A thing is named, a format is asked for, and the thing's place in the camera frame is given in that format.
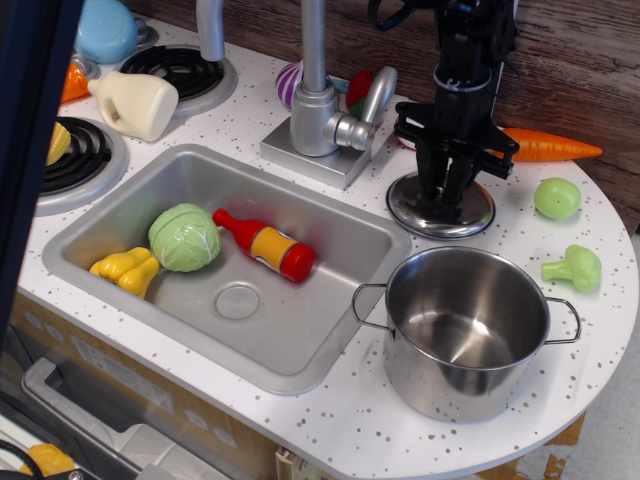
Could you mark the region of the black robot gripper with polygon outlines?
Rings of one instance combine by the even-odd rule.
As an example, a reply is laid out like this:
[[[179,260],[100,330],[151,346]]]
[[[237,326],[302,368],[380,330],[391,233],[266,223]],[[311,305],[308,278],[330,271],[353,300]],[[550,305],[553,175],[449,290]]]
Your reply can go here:
[[[432,104],[396,105],[395,133],[416,148],[418,176],[428,198],[459,203],[479,171],[499,178],[511,174],[519,144],[492,118],[500,74],[488,69],[477,80],[457,80],[436,69]],[[474,155],[450,155],[465,148]]]

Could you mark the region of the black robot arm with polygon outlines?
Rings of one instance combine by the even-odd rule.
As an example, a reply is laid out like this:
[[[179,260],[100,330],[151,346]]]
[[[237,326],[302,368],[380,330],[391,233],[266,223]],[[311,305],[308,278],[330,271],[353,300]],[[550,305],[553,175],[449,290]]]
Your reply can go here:
[[[431,1],[439,61],[431,104],[397,105],[395,132],[416,149],[425,196],[457,204],[480,171],[509,176],[518,143],[493,121],[501,72],[515,49],[511,1]]]

